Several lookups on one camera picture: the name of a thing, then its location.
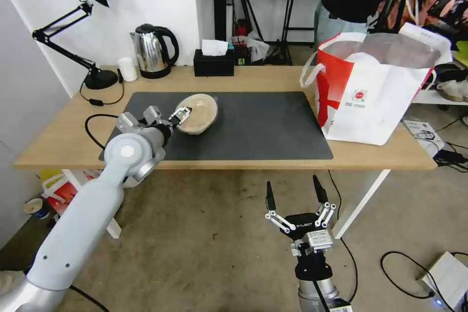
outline black desk mat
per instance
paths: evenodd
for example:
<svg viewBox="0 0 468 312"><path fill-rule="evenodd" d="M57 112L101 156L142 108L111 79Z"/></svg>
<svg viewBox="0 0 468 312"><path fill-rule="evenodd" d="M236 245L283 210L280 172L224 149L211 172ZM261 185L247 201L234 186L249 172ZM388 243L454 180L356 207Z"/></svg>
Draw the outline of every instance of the black desk mat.
<svg viewBox="0 0 468 312"><path fill-rule="evenodd" d="M125 107L137 119L150 105L168 118L193 93L134 93ZM332 159L302 92L207 93L218 103L214 124L199 135L175 131L166 160ZM120 132L112 131L109 140Z"/></svg>

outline shelf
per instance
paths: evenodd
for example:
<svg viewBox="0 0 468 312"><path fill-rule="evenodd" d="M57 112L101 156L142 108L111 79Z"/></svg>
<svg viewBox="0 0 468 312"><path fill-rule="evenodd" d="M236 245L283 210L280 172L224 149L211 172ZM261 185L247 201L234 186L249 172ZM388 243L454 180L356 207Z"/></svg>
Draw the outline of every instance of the shelf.
<svg viewBox="0 0 468 312"><path fill-rule="evenodd" d="M411 103L468 106L468 102L447 100L446 98L440 96L437 90L421 90Z"/></svg>

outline kettle handle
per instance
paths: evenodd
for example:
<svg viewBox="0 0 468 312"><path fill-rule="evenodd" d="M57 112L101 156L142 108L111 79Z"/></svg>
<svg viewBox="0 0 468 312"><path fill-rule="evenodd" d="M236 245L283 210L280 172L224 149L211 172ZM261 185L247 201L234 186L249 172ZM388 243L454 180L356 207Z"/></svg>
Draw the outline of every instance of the kettle handle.
<svg viewBox="0 0 468 312"><path fill-rule="evenodd" d="M171 40L171 43L174 47L174 56L169 59L167 65L174 66L177 59L179 58L179 43L177 42L176 36L166 27L154 26L154 32L157 36L168 37Z"/></svg>

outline white cup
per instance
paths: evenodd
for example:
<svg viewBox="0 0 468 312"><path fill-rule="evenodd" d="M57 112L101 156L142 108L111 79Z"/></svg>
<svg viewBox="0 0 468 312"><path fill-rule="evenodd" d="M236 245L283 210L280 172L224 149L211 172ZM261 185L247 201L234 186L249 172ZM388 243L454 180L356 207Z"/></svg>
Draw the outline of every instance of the white cup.
<svg viewBox="0 0 468 312"><path fill-rule="evenodd" d="M117 65L124 81L134 81L138 78L132 58L119 58Z"/></svg>

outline jeans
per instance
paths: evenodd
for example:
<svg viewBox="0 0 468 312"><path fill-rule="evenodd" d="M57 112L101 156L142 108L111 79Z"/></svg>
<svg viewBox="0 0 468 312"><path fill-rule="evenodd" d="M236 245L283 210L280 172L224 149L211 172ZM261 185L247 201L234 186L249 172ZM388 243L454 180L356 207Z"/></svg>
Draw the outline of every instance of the jeans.
<svg viewBox="0 0 468 312"><path fill-rule="evenodd" d="M367 33L367 23L347 22L342 19L330 18L330 12L322 5L322 1L318 3L315 15L313 18L314 31L314 51L317 51L318 46L324 41L333 38L338 33L344 32L359 32Z"/></svg>

